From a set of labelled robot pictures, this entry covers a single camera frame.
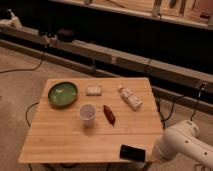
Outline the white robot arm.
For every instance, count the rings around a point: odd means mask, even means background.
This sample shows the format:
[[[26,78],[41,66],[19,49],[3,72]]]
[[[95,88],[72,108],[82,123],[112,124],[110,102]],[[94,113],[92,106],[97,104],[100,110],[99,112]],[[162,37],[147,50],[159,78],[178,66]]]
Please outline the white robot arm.
[[[184,120],[166,128],[155,141],[152,156],[158,162],[172,160],[181,153],[209,169],[213,169],[213,146],[198,139],[199,128]]]

